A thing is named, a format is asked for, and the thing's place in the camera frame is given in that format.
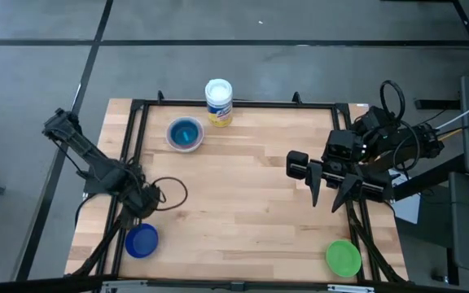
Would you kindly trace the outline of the Lysol wipes canister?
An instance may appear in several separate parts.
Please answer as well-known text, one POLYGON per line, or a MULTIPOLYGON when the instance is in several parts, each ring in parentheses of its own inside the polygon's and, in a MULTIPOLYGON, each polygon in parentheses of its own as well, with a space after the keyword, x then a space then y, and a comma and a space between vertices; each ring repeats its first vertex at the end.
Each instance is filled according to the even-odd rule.
POLYGON ((233 89, 224 79, 212 79, 204 88, 208 119, 216 127, 226 127, 232 121, 233 89))

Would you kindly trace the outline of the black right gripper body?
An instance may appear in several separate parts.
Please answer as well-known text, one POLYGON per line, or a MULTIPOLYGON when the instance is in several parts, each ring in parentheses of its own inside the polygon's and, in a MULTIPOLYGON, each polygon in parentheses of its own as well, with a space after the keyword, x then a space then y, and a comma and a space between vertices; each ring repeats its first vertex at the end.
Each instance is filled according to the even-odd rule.
POLYGON ((305 182, 307 164, 318 163, 322 166, 322 179, 327 187, 339 190, 344 177, 350 173, 363 177, 360 194, 354 194, 353 199, 361 198, 375 202, 383 202, 393 199, 392 179, 387 171, 375 171, 369 164, 361 161, 356 163, 344 163, 338 161, 311 160, 309 155, 299 151, 289 151, 286 158, 286 174, 288 177, 303 180, 305 182))

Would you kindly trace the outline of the white paper sheet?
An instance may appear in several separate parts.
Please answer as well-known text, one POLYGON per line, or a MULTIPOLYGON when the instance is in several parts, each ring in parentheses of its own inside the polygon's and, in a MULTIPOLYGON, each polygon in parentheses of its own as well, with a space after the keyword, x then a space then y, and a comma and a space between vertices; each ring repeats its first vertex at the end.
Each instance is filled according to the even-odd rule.
MULTIPOLYGON (((410 179, 410 177, 407 177, 404 173, 400 173, 394 169, 390 169, 389 173, 393 177, 393 187, 396 187, 410 179)), ((419 221, 420 201, 420 194, 415 194, 400 200, 393 199, 390 201, 390 205, 394 209, 396 218, 417 225, 419 221)))

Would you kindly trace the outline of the black aluminium table frame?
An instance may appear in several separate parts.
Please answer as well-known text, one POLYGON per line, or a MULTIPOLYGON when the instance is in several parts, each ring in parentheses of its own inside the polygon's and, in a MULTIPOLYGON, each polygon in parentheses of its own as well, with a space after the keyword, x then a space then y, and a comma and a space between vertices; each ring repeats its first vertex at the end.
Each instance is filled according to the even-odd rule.
MULTIPOLYGON (((112 156, 130 160, 140 156, 139 128, 147 121, 145 111, 154 106, 198 107, 198 100, 133 100, 113 98, 108 102, 102 128, 110 129, 110 117, 118 115, 119 135, 112 156)), ((344 126, 347 115, 328 103, 237 102, 240 108, 328 110, 332 129, 344 126)), ((98 274, 121 279, 162 279, 185 281, 245 282, 325 282, 340 283, 342 277, 329 269, 325 253, 338 239, 352 240, 346 211, 331 212, 335 191, 323 188, 320 200, 305 213, 302 203, 296 213, 287 203, 272 204, 266 214, 237 216, 234 223, 221 219, 217 224, 200 223, 179 216, 167 224, 152 222, 159 235, 158 247, 144 258, 133 258, 121 236, 116 236, 96 268, 98 274)))

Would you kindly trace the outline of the black crossbar with silver brackets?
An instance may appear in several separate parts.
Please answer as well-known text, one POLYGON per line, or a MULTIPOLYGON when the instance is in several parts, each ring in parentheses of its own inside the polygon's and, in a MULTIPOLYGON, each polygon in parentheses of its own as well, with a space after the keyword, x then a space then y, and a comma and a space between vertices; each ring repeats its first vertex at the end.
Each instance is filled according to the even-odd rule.
POLYGON ((114 275, 68 276, 62 278, 0 282, 0 293, 82 293, 123 287, 208 288, 244 292, 251 290, 334 291, 336 293, 469 293, 467 290, 412 283, 364 281, 348 284, 325 282, 245 282, 245 281, 185 281, 162 279, 118 279, 114 275))

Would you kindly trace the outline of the teal bowl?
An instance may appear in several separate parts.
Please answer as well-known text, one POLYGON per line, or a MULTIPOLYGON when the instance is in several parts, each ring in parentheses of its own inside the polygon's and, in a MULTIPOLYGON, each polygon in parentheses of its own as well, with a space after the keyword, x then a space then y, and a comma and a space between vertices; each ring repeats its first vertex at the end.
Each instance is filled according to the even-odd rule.
POLYGON ((193 120, 177 120, 169 128, 169 141, 177 148, 192 148, 201 137, 201 128, 193 120))

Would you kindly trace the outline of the dark blue bowl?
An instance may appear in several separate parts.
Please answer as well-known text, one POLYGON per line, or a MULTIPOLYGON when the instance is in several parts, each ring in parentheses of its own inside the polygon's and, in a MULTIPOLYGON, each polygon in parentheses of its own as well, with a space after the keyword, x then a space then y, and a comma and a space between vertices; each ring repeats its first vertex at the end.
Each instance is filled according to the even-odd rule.
POLYGON ((156 228, 142 223, 131 229, 125 236, 125 249, 133 258, 151 255, 158 247, 159 235, 156 228))

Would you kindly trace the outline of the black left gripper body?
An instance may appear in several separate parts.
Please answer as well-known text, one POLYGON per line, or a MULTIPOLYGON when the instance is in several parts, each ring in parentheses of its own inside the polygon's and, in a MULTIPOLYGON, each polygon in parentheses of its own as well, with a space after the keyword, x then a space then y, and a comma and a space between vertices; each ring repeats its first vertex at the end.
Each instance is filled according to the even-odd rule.
POLYGON ((122 213, 129 218, 147 218, 158 208, 160 194, 158 186, 143 187, 141 190, 129 188, 122 194, 122 213))

